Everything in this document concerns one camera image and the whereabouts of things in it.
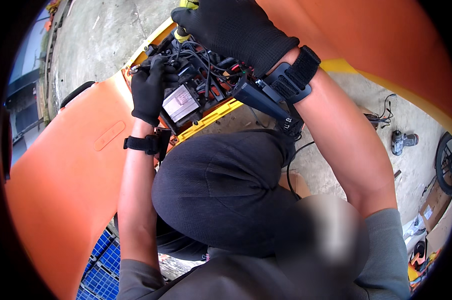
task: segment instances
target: wrist strap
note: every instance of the wrist strap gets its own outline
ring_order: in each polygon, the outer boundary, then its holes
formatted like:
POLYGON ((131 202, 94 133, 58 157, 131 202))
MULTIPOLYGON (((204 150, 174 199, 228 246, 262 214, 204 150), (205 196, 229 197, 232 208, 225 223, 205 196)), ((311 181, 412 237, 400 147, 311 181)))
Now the wrist strap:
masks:
POLYGON ((155 155, 159 152, 157 135, 146 135, 144 139, 129 136, 124 139, 123 149, 133 149, 145 151, 148 155, 155 155))
POLYGON ((265 82, 286 101, 296 103, 304 98, 304 93, 302 92, 308 88, 307 84, 316 74, 320 63, 321 60, 313 50, 308 46, 302 46, 299 56, 293 65, 287 69, 278 68, 274 70, 272 74, 265 78, 265 82))

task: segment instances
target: wheel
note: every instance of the wheel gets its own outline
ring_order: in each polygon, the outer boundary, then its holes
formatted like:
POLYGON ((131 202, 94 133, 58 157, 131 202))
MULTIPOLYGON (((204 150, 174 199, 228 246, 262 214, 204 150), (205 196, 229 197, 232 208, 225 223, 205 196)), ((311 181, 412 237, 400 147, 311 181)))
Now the wheel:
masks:
POLYGON ((446 132, 436 152, 436 174, 441 189, 452 196, 452 135, 446 132))

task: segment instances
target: forearm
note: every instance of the forearm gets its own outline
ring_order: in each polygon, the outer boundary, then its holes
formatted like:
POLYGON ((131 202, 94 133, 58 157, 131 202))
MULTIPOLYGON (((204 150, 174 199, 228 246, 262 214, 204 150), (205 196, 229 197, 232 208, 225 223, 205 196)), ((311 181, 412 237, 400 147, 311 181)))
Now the forearm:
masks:
MULTIPOLYGON (((136 119, 131 136, 144 138, 153 127, 136 119)), ((159 270, 156 245, 157 214, 151 201, 153 156, 127 149, 118 201, 121 259, 142 261, 159 270)))
MULTIPOLYGON (((282 61, 294 63, 296 53, 290 51, 282 61)), ((295 108, 348 201, 365 218, 397 208, 391 162, 369 121, 324 70, 319 68, 309 85, 311 94, 295 108)))

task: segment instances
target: black wrist mount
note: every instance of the black wrist mount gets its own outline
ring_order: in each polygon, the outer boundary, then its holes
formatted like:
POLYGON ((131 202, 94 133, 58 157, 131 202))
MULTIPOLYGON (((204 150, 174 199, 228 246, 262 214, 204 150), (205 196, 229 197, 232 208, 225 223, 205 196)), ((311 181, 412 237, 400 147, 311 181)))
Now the black wrist mount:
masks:
POLYGON ((294 104, 309 95, 311 87, 308 83, 320 63, 321 60, 310 48, 302 46, 293 65, 283 62, 263 79, 246 73, 236 84, 233 97, 277 120, 284 120, 290 115, 279 103, 287 101, 294 104))
POLYGON ((125 138, 123 149, 145 151, 148 155, 155 155, 158 161, 163 161, 170 138, 171 130, 157 128, 154 135, 146 135, 144 139, 133 136, 125 138))

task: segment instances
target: white label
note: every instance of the white label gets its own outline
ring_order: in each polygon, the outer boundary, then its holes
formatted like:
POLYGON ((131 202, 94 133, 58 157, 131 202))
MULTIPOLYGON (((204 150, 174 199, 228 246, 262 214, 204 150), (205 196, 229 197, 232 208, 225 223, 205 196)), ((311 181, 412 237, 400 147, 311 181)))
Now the white label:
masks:
POLYGON ((163 108, 173 122, 181 120, 198 107, 199 104, 194 100, 184 85, 177 88, 163 102, 163 108))
POLYGON ((431 209, 431 207, 429 206, 429 204, 427 205, 426 209, 424 210, 424 217, 429 220, 429 218, 431 218, 433 214, 433 210, 431 209))

